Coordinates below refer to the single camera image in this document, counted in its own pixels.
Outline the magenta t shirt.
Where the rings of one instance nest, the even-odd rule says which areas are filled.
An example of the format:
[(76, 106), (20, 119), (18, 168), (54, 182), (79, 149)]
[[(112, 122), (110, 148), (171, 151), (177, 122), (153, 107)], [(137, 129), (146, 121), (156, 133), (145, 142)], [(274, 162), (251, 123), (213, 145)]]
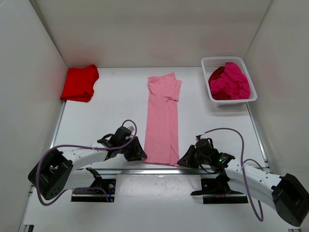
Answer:
[(233, 62), (227, 62), (224, 67), (221, 77), (209, 85), (212, 97), (220, 101), (249, 99), (250, 84), (239, 66)]

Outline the folded red t shirt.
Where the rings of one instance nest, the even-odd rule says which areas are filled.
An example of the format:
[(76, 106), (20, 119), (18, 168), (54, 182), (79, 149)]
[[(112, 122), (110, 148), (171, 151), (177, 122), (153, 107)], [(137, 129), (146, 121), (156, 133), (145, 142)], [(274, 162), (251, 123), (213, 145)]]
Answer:
[(89, 102), (94, 95), (94, 84), (98, 79), (98, 69), (94, 64), (84, 68), (69, 68), (60, 99)]

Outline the dark red t shirt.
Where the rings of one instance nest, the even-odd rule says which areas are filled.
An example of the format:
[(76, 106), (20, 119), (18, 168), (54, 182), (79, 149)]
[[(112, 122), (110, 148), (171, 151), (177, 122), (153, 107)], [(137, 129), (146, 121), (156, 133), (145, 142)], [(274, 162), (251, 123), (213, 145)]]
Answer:
[(212, 81), (215, 81), (221, 77), (221, 74), (224, 72), (225, 67), (219, 67), (216, 69), (210, 76), (208, 83), (211, 84)]

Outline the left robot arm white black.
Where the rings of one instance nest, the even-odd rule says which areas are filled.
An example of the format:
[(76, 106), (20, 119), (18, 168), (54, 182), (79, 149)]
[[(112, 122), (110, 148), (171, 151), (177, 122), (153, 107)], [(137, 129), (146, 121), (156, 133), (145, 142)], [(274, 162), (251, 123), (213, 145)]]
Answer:
[(121, 125), (115, 133), (104, 135), (99, 146), (58, 145), (49, 149), (28, 174), (28, 181), (36, 188), (45, 206), (56, 201), (69, 189), (100, 191), (101, 176), (91, 165), (107, 161), (118, 154), (130, 161), (147, 158), (137, 136), (137, 127)]

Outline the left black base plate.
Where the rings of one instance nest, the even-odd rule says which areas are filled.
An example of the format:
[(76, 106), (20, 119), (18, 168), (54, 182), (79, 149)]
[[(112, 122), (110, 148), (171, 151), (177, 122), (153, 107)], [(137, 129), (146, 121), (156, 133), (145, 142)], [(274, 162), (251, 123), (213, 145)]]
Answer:
[(72, 202), (113, 203), (115, 199), (116, 179), (97, 179), (90, 189), (74, 189)]

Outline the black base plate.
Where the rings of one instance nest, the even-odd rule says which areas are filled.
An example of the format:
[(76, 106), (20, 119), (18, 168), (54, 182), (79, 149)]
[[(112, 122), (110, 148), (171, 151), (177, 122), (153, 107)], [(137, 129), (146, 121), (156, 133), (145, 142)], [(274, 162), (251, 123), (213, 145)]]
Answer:
[(115, 199), (116, 179), (97, 179), (90, 189), (74, 189), (72, 202), (113, 203)]
[(247, 196), (233, 191), (226, 181), (216, 178), (202, 178), (201, 190), (191, 192), (191, 196), (202, 196), (203, 204), (244, 204)]

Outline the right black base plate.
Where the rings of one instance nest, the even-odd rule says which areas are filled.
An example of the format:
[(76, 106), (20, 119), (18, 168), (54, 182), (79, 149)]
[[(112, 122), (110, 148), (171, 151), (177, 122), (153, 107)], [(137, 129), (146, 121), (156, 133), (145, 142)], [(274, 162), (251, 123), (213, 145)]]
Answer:
[(191, 192), (191, 196), (202, 196), (203, 204), (244, 204), (247, 196), (233, 191), (226, 181), (216, 178), (202, 178), (201, 190)]

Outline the white plastic basket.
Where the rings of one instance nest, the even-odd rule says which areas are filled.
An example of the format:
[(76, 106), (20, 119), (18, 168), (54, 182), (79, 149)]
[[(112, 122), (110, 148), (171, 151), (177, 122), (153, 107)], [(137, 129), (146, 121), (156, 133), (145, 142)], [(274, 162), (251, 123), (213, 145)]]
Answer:
[[(212, 95), (211, 95), (211, 91), (210, 91), (210, 86), (208, 84), (208, 80), (211, 76), (211, 74), (218, 69), (219, 67), (225, 66), (225, 64), (227, 62), (233, 62), (235, 64), (237, 64), (239, 66), (239, 68), (241, 69), (242, 73), (244, 75), (246, 75), (248, 82), (250, 84), (250, 91), (251, 91), (251, 95), (249, 97), (249, 99), (245, 99), (245, 100), (215, 100)], [(207, 91), (209, 94), (209, 98), (212, 101), (212, 103), (214, 103), (217, 106), (230, 106), (230, 105), (241, 105), (247, 102), (252, 102), (255, 101), (257, 99), (257, 94), (255, 91), (255, 88), (253, 86), (252, 80), (250, 78), (250, 75), (247, 71), (247, 68), (243, 62), (243, 60), (239, 57), (231, 57), (231, 56), (225, 56), (225, 57), (209, 57), (209, 58), (203, 58), (201, 60), (201, 65), (202, 65), (202, 69), (203, 69), (203, 73), (204, 73), (204, 77), (205, 77), (205, 81), (206, 81), (206, 85), (207, 85)]]

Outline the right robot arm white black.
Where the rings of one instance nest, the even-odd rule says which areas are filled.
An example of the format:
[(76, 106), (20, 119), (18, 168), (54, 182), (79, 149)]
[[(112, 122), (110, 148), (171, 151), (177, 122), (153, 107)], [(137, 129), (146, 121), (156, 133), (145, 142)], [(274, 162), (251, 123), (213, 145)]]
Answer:
[(213, 147), (212, 139), (200, 139), (189, 146), (186, 154), (177, 162), (179, 166), (198, 169), (211, 167), (217, 176), (202, 183), (202, 189), (192, 196), (210, 197), (209, 203), (222, 203), (217, 198), (239, 192), (273, 208), (285, 222), (299, 227), (309, 213), (309, 193), (291, 175), (267, 173)]

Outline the aluminium rail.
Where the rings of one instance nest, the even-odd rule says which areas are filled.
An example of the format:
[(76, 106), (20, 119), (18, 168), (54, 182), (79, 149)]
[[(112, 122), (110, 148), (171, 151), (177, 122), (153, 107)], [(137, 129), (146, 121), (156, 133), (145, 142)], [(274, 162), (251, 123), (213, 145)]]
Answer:
[(199, 175), (199, 174), (214, 174), (214, 172), (205, 172), (202, 169), (156, 169), (156, 168), (143, 168), (143, 169), (104, 169), (104, 168), (92, 168), (101, 175), (116, 175), (116, 174), (153, 174), (153, 175), (173, 175), (173, 174), (185, 174), (185, 175)]

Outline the light pink polo shirt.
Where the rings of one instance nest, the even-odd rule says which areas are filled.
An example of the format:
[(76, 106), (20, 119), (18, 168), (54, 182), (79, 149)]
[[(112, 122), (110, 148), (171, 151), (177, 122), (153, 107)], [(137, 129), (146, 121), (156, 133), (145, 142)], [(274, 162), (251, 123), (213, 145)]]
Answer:
[(182, 82), (174, 73), (148, 78), (146, 163), (178, 166), (178, 101)]

